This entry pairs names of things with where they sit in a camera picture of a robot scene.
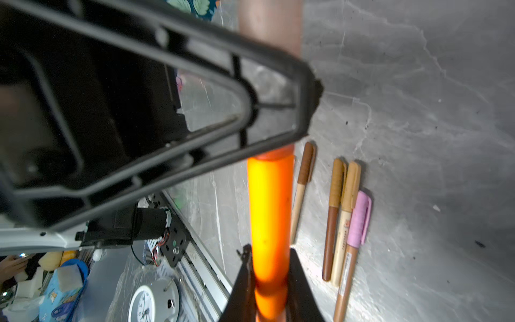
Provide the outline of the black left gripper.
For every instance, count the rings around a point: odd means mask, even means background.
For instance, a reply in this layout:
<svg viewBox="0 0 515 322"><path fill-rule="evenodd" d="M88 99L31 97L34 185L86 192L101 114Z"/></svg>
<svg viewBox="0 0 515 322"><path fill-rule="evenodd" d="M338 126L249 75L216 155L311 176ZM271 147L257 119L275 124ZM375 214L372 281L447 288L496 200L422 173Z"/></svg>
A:
<svg viewBox="0 0 515 322"><path fill-rule="evenodd" d="M294 143L323 86L216 1L2 1L1 213L63 230Z"/></svg>

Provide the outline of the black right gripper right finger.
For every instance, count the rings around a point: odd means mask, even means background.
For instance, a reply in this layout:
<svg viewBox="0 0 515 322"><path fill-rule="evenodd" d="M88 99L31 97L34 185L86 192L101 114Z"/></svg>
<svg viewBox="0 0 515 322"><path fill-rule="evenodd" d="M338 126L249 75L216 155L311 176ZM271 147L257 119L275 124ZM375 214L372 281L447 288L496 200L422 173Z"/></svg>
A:
<svg viewBox="0 0 515 322"><path fill-rule="evenodd" d="M288 271L287 321L324 321L294 248L290 249Z"/></svg>

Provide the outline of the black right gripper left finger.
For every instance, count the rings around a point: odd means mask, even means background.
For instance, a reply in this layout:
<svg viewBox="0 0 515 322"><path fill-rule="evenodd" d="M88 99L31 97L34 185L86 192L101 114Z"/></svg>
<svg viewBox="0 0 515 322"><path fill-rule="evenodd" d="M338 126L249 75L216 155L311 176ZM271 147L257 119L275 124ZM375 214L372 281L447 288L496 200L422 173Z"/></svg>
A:
<svg viewBox="0 0 515 322"><path fill-rule="evenodd" d="M240 271L219 322L256 321L256 279L253 271L252 246L245 245L239 255Z"/></svg>

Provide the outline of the lilac cap brown marker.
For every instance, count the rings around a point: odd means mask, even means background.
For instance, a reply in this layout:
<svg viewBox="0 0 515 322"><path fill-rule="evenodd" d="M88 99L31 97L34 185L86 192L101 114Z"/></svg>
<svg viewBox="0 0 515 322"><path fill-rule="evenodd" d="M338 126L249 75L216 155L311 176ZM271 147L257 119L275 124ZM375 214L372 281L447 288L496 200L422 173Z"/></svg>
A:
<svg viewBox="0 0 515 322"><path fill-rule="evenodd" d="M359 191L354 211L351 216L350 230L345 249L343 274L335 305L335 312L333 314L334 322L342 322L345 320L355 267L358 261L359 248L366 242L366 236L370 224L371 208L371 198L365 192Z"/></svg>

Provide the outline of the orange highlighter group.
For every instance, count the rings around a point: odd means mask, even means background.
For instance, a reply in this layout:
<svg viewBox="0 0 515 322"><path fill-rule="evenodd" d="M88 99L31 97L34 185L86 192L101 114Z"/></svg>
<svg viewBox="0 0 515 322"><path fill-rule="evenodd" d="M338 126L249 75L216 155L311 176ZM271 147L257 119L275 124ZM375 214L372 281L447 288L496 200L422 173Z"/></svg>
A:
<svg viewBox="0 0 515 322"><path fill-rule="evenodd" d="M284 321L290 264L294 146L248 160L256 321Z"/></svg>

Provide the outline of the brown cap beige marker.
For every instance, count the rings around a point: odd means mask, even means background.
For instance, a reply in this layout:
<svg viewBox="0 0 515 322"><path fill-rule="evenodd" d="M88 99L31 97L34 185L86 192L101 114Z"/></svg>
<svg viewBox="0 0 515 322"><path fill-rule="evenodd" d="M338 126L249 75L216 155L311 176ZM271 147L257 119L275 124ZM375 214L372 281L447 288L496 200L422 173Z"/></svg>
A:
<svg viewBox="0 0 515 322"><path fill-rule="evenodd" d="M303 206L304 195L307 184L311 181L313 167L316 158L316 146L312 142L304 145L303 157L300 164L299 175L295 191L295 199L292 208L290 227L290 244L293 245L296 239L297 227L299 224L300 212Z"/></svg>

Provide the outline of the tan beige marker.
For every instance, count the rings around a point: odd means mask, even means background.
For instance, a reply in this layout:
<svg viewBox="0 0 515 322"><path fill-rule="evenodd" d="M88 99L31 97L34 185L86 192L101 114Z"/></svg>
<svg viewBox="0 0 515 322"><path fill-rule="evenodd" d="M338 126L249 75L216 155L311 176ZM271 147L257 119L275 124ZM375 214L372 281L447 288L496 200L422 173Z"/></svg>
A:
<svg viewBox="0 0 515 322"><path fill-rule="evenodd" d="M335 253L333 259L331 284L338 287L341 282L344 264L344 252L347 237L350 231L350 223L361 180L362 167L356 161L350 162L347 167L345 183L343 185L343 194L341 197L341 211L339 215L339 226L337 231L337 239L335 244Z"/></svg>

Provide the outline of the dark brown marker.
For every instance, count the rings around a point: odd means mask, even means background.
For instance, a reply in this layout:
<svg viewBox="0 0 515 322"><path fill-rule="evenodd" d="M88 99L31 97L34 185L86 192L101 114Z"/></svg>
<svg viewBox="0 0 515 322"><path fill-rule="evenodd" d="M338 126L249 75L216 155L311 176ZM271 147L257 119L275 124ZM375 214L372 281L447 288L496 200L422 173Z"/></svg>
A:
<svg viewBox="0 0 515 322"><path fill-rule="evenodd" d="M325 235L324 259L322 270L322 279L325 282L329 282L331 279L333 258L335 252L337 221L343 188L343 181L345 177L345 170L345 163L342 161L342 159L336 158L333 161L333 169L331 173L327 229Z"/></svg>

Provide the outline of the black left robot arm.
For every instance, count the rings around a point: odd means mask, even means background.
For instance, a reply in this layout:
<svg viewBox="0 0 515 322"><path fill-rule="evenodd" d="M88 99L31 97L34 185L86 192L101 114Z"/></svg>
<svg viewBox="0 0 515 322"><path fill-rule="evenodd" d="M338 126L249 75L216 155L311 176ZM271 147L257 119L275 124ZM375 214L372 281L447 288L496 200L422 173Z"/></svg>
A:
<svg viewBox="0 0 515 322"><path fill-rule="evenodd" d="M252 241L220 321L322 321L290 247L294 144L323 87L301 59L301 1L2 1L1 211L80 247L193 236L162 189L248 161Z"/></svg>

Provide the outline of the white alarm clock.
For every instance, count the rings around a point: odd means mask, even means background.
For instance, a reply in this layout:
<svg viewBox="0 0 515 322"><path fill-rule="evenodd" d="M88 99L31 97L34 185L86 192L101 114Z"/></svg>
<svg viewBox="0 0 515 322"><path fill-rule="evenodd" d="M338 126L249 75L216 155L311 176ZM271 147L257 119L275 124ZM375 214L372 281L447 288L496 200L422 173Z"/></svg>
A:
<svg viewBox="0 0 515 322"><path fill-rule="evenodd" d="M140 286L131 298L129 322L175 322L180 311L176 281L161 278Z"/></svg>

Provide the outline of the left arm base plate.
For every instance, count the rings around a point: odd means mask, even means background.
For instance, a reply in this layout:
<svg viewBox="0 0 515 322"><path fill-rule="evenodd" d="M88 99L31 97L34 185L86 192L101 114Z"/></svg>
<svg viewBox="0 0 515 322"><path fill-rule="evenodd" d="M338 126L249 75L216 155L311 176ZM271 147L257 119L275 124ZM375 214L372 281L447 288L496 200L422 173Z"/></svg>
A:
<svg viewBox="0 0 515 322"><path fill-rule="evenodd" d="M171 268L175 268L186 254L190 243L190 233L186 229L178 213L168 202L165 196L160 193L152 201L154 208L165 210L168 223L164 235L151 248L154 261L158 258L165 258Z"/></svg>

